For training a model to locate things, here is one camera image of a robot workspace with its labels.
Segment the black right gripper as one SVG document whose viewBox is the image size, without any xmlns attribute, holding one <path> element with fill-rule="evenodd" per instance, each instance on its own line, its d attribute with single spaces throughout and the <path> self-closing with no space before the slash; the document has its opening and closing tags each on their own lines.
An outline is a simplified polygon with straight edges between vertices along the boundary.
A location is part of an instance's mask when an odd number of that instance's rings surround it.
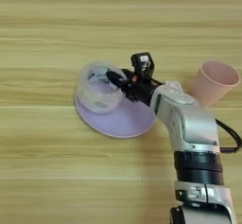
<svg viewBox="0 0 242 224">
<path fill-rule="evenodd" d="M 112 70 L 108 70 L 106 76 L 113 85 L 125 91 L 125 97 L 132 102 L 140 101 L 148 106 L 154 91 L 164 85 L 163 82 L 153 78 L 149 80 L 138 78 L 129 69 L 123 69 L 122 72 L 128 79 Z"/>
</svg>

